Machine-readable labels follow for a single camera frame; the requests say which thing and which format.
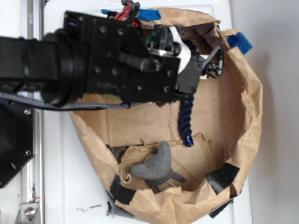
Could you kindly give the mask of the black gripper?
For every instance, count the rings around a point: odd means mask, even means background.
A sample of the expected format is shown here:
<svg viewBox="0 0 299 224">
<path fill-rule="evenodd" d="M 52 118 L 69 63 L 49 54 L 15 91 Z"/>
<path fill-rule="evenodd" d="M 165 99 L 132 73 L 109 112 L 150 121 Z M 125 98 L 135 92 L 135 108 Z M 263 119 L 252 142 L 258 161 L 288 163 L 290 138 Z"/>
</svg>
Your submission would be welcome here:
<svg viewBox="0 0 299 224">
<path fill-rule="evenodd" d="M 148 47 L 138 29 L 124 21 L 67 11 L 64 30 L 84 52 L 84 93 L 113 94 L 124 103 L 188 100 L 192 84 L 185 84 L 183 70 L 192 53 L 176 27 L 155 25 L 148 31 L 153 37 Z M 194 55 L 198 88 L 202 67 L 199 53 Z"/>
</svg>

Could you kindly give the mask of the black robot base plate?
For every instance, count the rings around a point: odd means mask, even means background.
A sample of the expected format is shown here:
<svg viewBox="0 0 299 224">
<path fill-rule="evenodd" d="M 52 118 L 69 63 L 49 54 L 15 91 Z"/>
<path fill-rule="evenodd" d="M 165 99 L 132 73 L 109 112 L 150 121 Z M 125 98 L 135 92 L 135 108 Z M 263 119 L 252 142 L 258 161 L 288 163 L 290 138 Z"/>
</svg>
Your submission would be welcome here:
<svg viewBox="0 0 299 224">
<path fill-rule="evenodd" d="M 34 110 L 0 100 L 0 187 L 6 187 L 34 156 Z"/>
</svg>

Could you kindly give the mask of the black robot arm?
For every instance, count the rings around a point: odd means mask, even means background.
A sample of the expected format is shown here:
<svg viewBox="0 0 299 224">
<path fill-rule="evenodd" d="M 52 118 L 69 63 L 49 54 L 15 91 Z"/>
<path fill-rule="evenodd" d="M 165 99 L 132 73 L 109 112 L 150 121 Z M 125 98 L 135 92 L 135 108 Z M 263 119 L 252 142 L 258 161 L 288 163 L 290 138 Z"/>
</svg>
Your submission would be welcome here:
<svg viewBox="0 0 299 224">
<path fill-rule="evenodd" d="M 199 53 L 186 50 L 175 28 L 156 25 L 144 42 L 126 21 L 66 12 L 63 28 L 41 41 L 1 38 L 0 92 L 12 101 L 39 92 L 52 110 L 78 109 L 85 93 L 129 104 L 188 100 L 203 68 Z"/>
</svg>

